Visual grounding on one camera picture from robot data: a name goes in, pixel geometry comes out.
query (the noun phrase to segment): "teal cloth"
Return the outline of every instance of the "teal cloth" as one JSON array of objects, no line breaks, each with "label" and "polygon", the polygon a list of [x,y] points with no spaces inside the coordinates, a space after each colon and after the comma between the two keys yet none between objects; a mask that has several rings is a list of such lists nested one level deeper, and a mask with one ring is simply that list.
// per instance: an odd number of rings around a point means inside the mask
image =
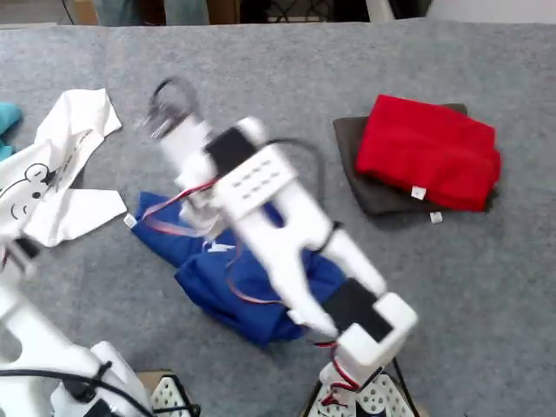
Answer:
[{"label": "teal cloth", "polygon": [[[0,102],[0,136],[13,124],[18,122],[21,116],[22,111],[15,104]],[[3,161],[13,153],[13,147],[6,145],[0,139],[0,161]]]}]

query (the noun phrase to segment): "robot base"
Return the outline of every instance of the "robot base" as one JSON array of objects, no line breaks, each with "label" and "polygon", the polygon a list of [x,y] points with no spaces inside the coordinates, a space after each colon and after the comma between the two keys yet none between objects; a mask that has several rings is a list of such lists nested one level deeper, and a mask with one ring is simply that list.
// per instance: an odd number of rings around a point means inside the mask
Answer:
[{"label": "robot base", "polygon": [[357,394],[357,406],[323,406],[328,389],[317,384],[301,417],[414,417],[404,396],[386,374],[380,374]]}]

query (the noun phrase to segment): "blue cloth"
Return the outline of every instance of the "blue cloth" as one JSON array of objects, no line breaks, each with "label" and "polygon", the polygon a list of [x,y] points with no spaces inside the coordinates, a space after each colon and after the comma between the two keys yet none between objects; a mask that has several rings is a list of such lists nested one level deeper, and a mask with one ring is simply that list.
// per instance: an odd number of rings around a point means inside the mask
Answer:
[{"label": "blue cloth", "polygon": [[[141,219],[148,207],[165,200],[164,196],[142,192],[136,219]],[[274,222],[281,221],[272,206],[267,205],[266,209]],[[155,217],[187,226],[180,220],[179,211],[179,205],[174,204],[155,214]],[[236,240],[231,231],[222,233],[215,244],[203,238],[165,235],[143,222],[138,222],[132,232],[155,253],[179,268],[175,278],[191,301],[253,343],[266,346],[271,341],[290,341],[303,335],[303,329],[289,319],[286,308],[281,304],[252,304],[241,300],[230,290],[228,278],[246,295],[262,300],[279,299],[270,286],[266,271],[246,248],[233,266],[226,270],[226,265],[236,256]],[[326,258],[304,250],[301,259],[311,292],[318,301],[326,300],[343,283],[343,273]]]},{"label": "blue cloth", "polygon": [[[0,102],[0,136],[14,123],[18,122],[21,116],[22,111],[15,104]],[[13,153],[14,149],[0,140],[0,161],[3,161]]]}]

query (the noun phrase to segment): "red wire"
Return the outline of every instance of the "red wire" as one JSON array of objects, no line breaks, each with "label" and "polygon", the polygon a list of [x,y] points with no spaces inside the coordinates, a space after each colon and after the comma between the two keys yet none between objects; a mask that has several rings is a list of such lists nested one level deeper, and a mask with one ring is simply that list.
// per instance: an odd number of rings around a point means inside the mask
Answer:
[{"label": "red wire", "polygon": [[333,348],[336,346],[336,341],[317,341],[313,343],[313,345],[317,346],[318,348]]},{"label": "red wire", "polygon": [[349,385],[352,386],[354,391],[359,390],[359,388],[360,388],[359,384],[357,382],[355,382],[354,380],[352,380],[351,377],[340,367],[340,364],[338,363],[338,361],[335,358],[335,354],[336,354],[336,348],[334,347],[331,351],[332,364],[334,365],[334,369],[336,370],[338,375],[341,376],[341,378],[343,380],[345,380]]},{"label": "red wire", "polygon": [[334,390],[335,388],[339,388],[339,389],[345,389],[346,391],[350,391],[352,393],[359,391],[360,387],[359,384],[357,382],[355,382],[341,367],[340,364],[338,363],[338,361],[335,358],[335,354],[336,354],[336,348],[338,346],[338,343],[336,341],[330,341],[330,342],[323,342],[323,343],[315,343],[315,345],[317,347],[326,347],[326,346],[331,346],[332,349],[330,351],[330,354],[332,356],[332,364],[334,365],[334,369],[336,370],[336,372],[338,373],[338,375],[345,381],[345,382],[333,382],[332,384],[330,384],[330,394],[328,394],[325,398],[323,398],[321,400],[321,404],[323,406],[329,406],[332,404],[337,404],[340,406],[344,406],[347,407],[345,404],[341,404],[337,399],[335,399],[334,397],[334,392],[332,392],[332,390]]},{"label": "red wire", "polygon": [[284,303],[281,300],[261,300],[259,298],[254,298],[250,295],[243,293],[238,287],[235,286],[234,282],[229,276],[229,270],[232,268],[232,265],[234,265],[235,261],[239,259],[240,254],[242,253],[243,244],[242,241],[237,237],[233,229],[232,232],[234,233],[235,242],[236,242],[235,257],[228,263],[228,265],[226,265],[226,273],[228,274],[228,277],[226,278],[226,283],[228,284],[230,291],[234,293],[241,300],[250,302],[251,304],[261,304],[261,305],[282,304],[283,305]]},{"label": "red wire", "polygon": [[189,231],[189,229],[183,228],[181,226],[177,226],[172,223],[161,222],[157,219],[151,219],[150,217],[153,214],[158,213],[160,210],[168,207],[170,204],[173,204],[181,200],[182,198],[187,197],[188,195],[191,195],[198,191],[205,191],[211,188],[213,185],[215,185],[215,183],[216,180],[205,182],[204,184],[201,184],[197,187],[193,187],[192,189],[186,189],[182,191],[180,194],[174,195],[172,198],[168,199],[165,202],[161,202],[159,204],[155,204],[154,206],[147,208],[145,213],[142,215],[142,220],[145,222],[147,226],[149,226],[150,228],[158,232],[162,232],[167,235],[186,235],[187,234],[186,230]]}]

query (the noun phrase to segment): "floor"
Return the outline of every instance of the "floor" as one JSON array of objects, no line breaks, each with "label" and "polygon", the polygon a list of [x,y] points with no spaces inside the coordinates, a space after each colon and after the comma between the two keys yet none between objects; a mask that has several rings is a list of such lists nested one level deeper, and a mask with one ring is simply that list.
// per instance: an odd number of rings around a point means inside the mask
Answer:
[{"label": "floor", "polygon": [[[75,15],[73,0],[65,0]],[[71,24],[62,0],[0,0],[0,25],[26,23]]]}]

